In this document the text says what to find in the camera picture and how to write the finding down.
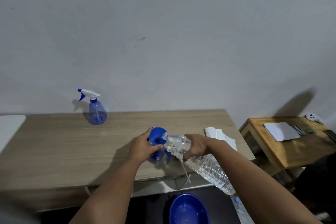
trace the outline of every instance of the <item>white spray nozzle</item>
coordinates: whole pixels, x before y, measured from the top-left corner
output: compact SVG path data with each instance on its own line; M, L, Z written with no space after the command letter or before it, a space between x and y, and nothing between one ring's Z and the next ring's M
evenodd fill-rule
M95 100L97 97L100 97L100 94L97 94L91 90L78 89L78 91L81 93L81 98L79 101L83 100L85 97L90 97L91 100Z

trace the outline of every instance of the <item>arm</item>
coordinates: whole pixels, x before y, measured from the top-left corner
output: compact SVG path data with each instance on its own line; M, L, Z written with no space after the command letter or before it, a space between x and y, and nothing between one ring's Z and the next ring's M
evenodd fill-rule
M255 223L321 224L288 190L225 141L186 134L191 148L183 155L213 154Z
M126 162L108 181L99 186L69 224L125 223L138 168L153 152L163 148L163 145L148 145L146 140L151 130L150 127L132 140Z

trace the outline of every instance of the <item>blue spray bottle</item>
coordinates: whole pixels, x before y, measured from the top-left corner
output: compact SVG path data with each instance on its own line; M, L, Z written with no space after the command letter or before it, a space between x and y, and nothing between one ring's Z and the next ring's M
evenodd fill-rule
M81 93L81 98L79 99L79 101L83 100L86 96L90 97L90 103L89 103L90 124L93 125L103 124L107 119L107 112L105 111L103 105L97 99L97 97L100 97L100 94L85 89L78 89L78 91Z

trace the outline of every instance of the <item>mobile phone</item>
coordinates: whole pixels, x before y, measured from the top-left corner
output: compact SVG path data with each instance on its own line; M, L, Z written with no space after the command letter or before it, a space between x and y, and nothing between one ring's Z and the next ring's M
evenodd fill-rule
M333 139L336 142L336 134L334 131L326 129L323 132L326 133L331 139Z

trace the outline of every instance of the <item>wooden side table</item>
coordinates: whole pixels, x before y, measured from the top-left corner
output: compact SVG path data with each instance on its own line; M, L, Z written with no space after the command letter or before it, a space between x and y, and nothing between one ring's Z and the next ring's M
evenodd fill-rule
M283 121L289 125L298 126L306 135L293 140L276 142L266 131L264 123ZM314 129L316 132L308 134L308 129ZM304 167L336 152L336 143L323 132L325 129L329 128L315 121L309 121L305 117L250 118L242 125L239 132L244 139L249 135L254 137L270 161L270 164L263 166L262 169L269 175L274 175L290 167Z

